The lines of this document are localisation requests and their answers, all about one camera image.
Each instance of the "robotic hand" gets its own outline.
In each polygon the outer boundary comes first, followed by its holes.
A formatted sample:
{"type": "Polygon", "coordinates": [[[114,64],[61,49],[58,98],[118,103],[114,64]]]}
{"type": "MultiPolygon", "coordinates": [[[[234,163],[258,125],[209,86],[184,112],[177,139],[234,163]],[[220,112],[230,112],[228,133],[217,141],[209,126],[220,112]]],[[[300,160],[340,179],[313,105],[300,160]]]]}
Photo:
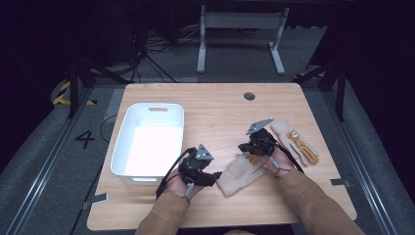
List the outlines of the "robotic hand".
{"type": "Polygon", "coordinates": [[[278,147],[282,152],[284,152],[284,154],[287,155],[287,157],[299,171],[304,172],[299,163],[297,163],[297,161],[293,158],[290,151],[281,146],[278,141],[266,129],[263,128],[273,120],[274,118],[269,118],[254,122],[247,131],[247,135],[250,135],[250,142],[241,144],[238,146],[238,148],[242,152],[249,152],[253,155],[268,157],[274,166],[279,169],[280,166],[271,157],[272,153],[274,152],[274,147],[278,147]]]}
{"type": "Polygon", "coordinates": [[[220,177],[222,172],[215,172],[213,174],[203,172],[203,169],[210,164],[213,160],[213,156],[208,152],[204,145],[199,145],[199,149],[195,147],[187,149],[173,164],[171,169],[162,179],[159,188],[156,191],[156,199],[164,191],[167,178],[170,175],[174,167],[180,162],[185,154],[189,154],[187,158],[179,165],[178,171],[184,183],[188,185],[188,189],[184,197],[188,197],[195,186],[213,186],[216,179],[220,177]]]}

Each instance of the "number 4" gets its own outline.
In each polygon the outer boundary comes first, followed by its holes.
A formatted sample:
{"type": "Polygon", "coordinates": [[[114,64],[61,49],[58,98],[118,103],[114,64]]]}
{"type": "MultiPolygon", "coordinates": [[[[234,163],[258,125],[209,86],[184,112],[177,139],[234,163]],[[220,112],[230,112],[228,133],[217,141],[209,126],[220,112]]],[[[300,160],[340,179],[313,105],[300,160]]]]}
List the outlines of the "number 4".
{"type": "Polygon", "coordinates": [[[86,147],[88,146],[88,142],[91,140],[95,140],[95,138],[91,138],[91,134],[92,131],[87,130],[85,131],[83,134],[79,135],[78,137],[76,137],[76,141],[85,141],[85,143],[83,144],[83,149],[86,149],[86,147]]]}

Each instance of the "white plastic bin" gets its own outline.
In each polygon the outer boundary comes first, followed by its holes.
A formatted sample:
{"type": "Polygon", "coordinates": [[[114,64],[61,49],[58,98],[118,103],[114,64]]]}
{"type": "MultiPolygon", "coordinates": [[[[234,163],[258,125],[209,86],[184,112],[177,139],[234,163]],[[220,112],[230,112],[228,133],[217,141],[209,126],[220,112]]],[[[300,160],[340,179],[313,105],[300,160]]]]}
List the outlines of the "white plastic bin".
{"type": "Polygon", "coordinates": [[[115,142],[112,172],[128,184],[159,185],[181,154],[183,113],[176,104],[129,107],[115,142]]]}

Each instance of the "wooden table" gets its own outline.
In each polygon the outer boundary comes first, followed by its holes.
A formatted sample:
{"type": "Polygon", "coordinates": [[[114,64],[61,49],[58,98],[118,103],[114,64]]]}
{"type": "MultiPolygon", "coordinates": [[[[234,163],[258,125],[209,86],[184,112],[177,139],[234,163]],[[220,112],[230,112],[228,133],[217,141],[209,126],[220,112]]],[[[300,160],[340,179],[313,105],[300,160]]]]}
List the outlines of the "wooden table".
{"type": "MultiPolygon", "coordinates": [[[[297,84],[134,84],[125,88],[96,191],[96,195],[108,193],[109,199],[92,206],[87,222],[89,229],[135,229],[155,202],[156,186],[127,185],[110,169],[122,120],[128,107],[135,103],[181,105],[185,115],[183,151],[205,144],[214,156],[205,168],[205,172],[209,173],[224,170],[241,153],[238,145],[249,140],[245,133],[252,122],[266,118],[275,118],[274,121],[287,119],[320,154],[320,162],[304,167],[305,173],[352,219],[356,218],[345,186],[333,186],[330,181],[340,178],[339,172],[297,84]],[[255,99],[245,99],[246,92],[252,92],[255,99]]],[[[269,125],[266,128],[272,133],[269,125]]],[[[192,200],[181,226],[286,224],[299,221],[281,198],[268,172],[230,198],[225,198],[217,185],[205,188],[192,200]]]]}

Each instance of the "metal frame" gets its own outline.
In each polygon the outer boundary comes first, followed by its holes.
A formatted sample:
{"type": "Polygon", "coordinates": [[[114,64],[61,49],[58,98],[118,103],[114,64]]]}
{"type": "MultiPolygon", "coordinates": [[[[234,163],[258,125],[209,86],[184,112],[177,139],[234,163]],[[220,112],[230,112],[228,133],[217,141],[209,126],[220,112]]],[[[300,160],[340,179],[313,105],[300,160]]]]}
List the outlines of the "metal frame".
{"type": "Polygon", "coordinates": [[[205,5],[201,10],[201,46],[199,48],[199,59],[197,72],[205,72],[205,62],[207,55],[206,28],[264,28],[275,29],[275,39],[269,42],[269,50],[274,61],[278,74],[285,74],[280,54],[278,53],[278,45],[280,44],[283,34],[284,25],[287,20],[289,8],[284,8],[282,13],[222,13],[207,12],[205,5]]]}

